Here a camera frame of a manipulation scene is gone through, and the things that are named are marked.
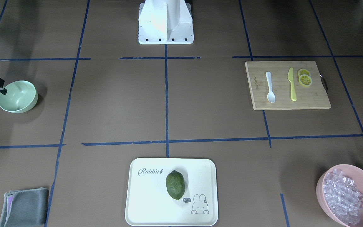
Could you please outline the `mint green bowl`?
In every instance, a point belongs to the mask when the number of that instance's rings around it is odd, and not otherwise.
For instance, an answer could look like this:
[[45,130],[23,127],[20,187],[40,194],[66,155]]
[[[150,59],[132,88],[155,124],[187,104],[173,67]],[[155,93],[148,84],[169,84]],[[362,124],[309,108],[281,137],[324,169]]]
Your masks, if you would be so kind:
[[5,86],[6,94],[0,93],[0,108],[10,113],[24,113],[38,101],[36,87],[29,81],[19,80]]

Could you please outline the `white plastic spoon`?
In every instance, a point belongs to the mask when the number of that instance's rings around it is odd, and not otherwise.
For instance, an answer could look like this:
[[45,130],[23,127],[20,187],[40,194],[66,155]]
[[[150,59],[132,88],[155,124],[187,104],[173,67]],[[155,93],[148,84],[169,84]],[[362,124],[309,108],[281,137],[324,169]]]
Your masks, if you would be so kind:
[[269,71],[266,72],[266,80],[267,80],[267,84],[268,84],[267,100],[270,103],[274,103],[276,101],[276,96],[273,92],[272,74]]

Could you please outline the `pink bowl of ice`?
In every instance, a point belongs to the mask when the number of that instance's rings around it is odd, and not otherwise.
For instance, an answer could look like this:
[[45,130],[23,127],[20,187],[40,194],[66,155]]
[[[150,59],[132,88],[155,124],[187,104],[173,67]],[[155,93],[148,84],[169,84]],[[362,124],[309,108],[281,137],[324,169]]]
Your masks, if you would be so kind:
[[363,227],[363,170],[339,164],[317,181],[317,201],[332,220],[345,227]]

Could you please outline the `grey folded cloth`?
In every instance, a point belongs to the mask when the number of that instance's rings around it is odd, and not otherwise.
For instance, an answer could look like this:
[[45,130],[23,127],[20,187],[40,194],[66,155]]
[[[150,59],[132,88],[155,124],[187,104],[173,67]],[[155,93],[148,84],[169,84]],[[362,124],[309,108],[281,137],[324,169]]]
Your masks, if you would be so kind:
[[0,227],[37,227],[46,222],[49,190],[10,190],[4,194]]

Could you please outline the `white pillar with base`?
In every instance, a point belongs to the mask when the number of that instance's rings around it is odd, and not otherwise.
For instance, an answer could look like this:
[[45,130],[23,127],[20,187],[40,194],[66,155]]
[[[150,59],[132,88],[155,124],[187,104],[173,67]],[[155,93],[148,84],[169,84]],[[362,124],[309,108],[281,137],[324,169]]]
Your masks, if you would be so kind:
[[192,44],[193,13],[190,0],[146,0],[139,5],[138,43]]

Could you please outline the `cream rabbit tray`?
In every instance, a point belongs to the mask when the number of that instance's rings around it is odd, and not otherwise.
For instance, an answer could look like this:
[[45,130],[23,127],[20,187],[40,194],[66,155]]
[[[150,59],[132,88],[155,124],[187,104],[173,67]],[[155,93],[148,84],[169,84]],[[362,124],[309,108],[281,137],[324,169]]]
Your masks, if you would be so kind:
[[[172,171],[183,175],[179,200],[167,192]],[[216,166],[209,159],[137,158],[130,164],[125,220],[131,226],[213,226],[218,221]]]

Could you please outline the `green lime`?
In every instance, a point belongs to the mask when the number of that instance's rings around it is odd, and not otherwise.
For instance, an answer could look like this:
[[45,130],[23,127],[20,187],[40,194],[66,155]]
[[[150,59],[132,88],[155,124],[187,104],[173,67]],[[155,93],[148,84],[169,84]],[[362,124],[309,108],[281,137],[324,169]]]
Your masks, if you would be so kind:
[[186,190],[183,175],[174,170],[166,177],[166,189],[171,198],[180,200]]

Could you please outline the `yellow plastic knife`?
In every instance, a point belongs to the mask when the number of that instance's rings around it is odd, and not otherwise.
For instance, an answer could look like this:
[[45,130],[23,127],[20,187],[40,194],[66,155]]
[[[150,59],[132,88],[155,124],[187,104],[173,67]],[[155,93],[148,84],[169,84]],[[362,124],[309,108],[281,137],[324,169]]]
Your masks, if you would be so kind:
[[287,74],[287,78],[288,78],[288,81],[291,84],[291,100],[293,102],[296,102],[297,101],[297,95],[296,95],[296,90],[295,90],[294,78],[293,77],[294,77],[293,76],[293,68],[290,67],[289,71],[288,71],[288,74]]

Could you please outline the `yellow lemon slice upper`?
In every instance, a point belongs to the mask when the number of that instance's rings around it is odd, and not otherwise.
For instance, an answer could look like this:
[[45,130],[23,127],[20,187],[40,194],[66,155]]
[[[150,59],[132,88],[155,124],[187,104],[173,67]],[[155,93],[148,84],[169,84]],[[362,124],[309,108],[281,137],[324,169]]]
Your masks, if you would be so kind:
[[298,76],[307,75],[311,77],[311,72],[308,69],[301,68],[297,71]]

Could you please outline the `yellow lemon slice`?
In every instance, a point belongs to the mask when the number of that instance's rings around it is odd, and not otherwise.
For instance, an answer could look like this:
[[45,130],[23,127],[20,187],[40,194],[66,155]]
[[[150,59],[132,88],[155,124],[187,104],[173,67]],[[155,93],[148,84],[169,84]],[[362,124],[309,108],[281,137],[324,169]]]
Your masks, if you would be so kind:
[[301,74],[300,76],[298,76],[298,81],[304,87],[310,87],[313,83],[311,76],[307,74]]
[[301,68],[297,71],[298,76],[307,75],[311,77],[311,72],[308,69]]

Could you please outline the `yellow lemon slice lower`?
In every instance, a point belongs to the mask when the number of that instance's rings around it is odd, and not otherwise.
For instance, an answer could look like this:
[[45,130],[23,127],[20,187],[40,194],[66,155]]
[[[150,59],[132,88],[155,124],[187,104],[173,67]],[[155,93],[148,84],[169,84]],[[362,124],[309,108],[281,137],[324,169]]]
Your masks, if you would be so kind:
[[298,76],[298,81],[304,87],[310,87],[313,83],[311,76],[307,74],[301,74],[300,76]]

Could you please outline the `bamboo cutting board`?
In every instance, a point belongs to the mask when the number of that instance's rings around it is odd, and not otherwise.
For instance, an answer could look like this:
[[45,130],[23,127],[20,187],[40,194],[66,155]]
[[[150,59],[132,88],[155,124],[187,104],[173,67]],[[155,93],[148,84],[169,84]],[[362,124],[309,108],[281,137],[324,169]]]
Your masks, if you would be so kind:
[[[291,84],[288,81],[289,68],[293,68],[294,85],[297,101],[291,100]],[[302,110],[330,109],[327,92],[321,82],[318,66],[314,61],[248,61],[245,63],[248,86],[254,110]],[[310,87],[302,86],[298,81],[298,70],[308,69],[313,83]],[[268,102],[268,83],[266,72],[272,74],[274,103]]]

